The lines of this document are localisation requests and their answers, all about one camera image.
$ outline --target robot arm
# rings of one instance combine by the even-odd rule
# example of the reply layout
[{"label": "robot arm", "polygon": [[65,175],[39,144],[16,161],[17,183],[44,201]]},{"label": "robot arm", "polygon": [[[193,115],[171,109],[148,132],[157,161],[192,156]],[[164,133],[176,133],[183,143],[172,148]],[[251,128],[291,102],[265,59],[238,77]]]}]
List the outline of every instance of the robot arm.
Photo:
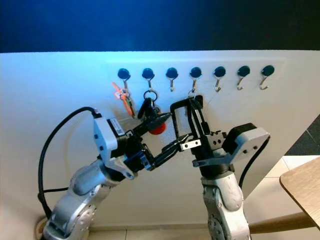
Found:
[{"label": "robot arm", "polygon": [[[187,109],[191,132],[180,136],[175,110]],[[138,171],[149,171],[164,164],[177,152],[191,150],[192,162],[202,174],[203,199],[208,211],[212,239],[248,240],[248,223],[243,213],[243,194],[233,173],[232,162],[253,159],[262,151],[269,134],[249,123],[233,128],[229,135],[211,132],[201,112],[202,97],[188,98],[171,105],[171,113],[159,114],[124,132],[115,118],[94,119],[94,140],[99,156],[79,169],[67,193],[55,205],[43,230],[45,240],[81,240],[98,205],[111,188],[123,179],[134,179]],[[172,116],[176,140],[153,157],[142,135]]]}]

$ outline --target white wall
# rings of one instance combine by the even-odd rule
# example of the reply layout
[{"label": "white wall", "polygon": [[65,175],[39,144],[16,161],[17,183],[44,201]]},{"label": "white wall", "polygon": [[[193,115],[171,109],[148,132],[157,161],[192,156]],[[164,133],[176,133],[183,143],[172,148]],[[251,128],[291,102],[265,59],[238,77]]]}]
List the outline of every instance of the white wall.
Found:
[{"label": "white wall", "polygon": [[[127,119],[122,103],[113,96],[111,81],[122,86],[117,77],[120,67],[131,72],[128,86],[137,109],[148,87],[141,77],[142,69],[154,70],[152,86],[159,92],[156,103],[163,112],[172,102],[187,96],[192,87],[188,73],[194,66],[201,67],[203,77],[197,91],[205,97],[212,130],[228,132],[252,122],[271,133],[271,141],[244,182],[246,196],[320,113],[318,51],[9,53],[1,54],[0,61],[3,223],[11,206],[22,219],[30,219],[28,224],[43,215],[37,201],[38,158],[45,139],[68,113],[92,106],[106,117],[117,115],[125,129],[139,123]],[[260,70],[268,64],[275,66],[275,73],[266,80],[270,88],[262,91]],[[212,72],[219,65],[225,66],[227,75],[221,80],[222,90],[216,93]],[[244,89],[238,91],[236,72],[242,65],[250,66],[251,74],[243,80]],[[168,67],[179,71],[174,92],[170,92],[170,81],[164,77]],[[154,154],[174,139],[171,124],[168,126],[163,135],[144,138]],[[44,164],[45,188],[67,186],[71,174],[95,160],[97,154],[92,119],[84,113],[68,123],[52,142]],[[205,223],[201,175],[192,167],[193,159],[184,152],[153,172],[143,171],[134,181],[123,181],[102,203],[94,224]],[[244,165],[235,164],[238,178]],[[48,195],[51,207],[60,196]]]}]

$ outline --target wooden table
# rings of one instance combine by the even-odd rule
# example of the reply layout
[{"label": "wooden table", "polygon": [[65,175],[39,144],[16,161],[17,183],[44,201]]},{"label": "wooden table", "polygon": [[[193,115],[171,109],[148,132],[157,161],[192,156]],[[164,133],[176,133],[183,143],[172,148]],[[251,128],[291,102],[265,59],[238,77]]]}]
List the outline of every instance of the wooden table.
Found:
[{"label": "wooden table", "polygon": [[280,184],[302,212],[249,224],[251,234],[317,227],[320,230],[320,157],[290,170]]}]

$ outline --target red object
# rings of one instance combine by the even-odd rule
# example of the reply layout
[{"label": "red object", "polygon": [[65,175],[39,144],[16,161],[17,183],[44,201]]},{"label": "red object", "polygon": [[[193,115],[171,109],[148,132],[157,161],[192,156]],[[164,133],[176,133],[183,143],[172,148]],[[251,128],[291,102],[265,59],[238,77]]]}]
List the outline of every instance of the red object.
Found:
[{"label": "red object", "polygon": [[155,130],[153,131],[149,131],[149,133],[153,134],[153,135],[159,135],[162,134],[167,128],[167,124],[163,123],[162,125],[158,126]]}]

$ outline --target orange keychain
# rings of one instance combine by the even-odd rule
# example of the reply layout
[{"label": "orange keychain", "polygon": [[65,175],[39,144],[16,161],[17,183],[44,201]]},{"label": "orange keychain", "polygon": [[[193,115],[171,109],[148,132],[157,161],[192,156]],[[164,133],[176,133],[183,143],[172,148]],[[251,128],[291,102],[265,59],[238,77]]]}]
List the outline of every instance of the orange keychain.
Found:
[{"label": "orange keychain", "polygon": [[128,92],[125,92],[122,88],[118,87],[117,84],[112,82],[112,86],[115,88],[114,96],[116,99],[120,99],[123,102],[124,108],[129,116],[135,117],[135,112],[133,109],[132,100],[130,98],[130,94]]}]

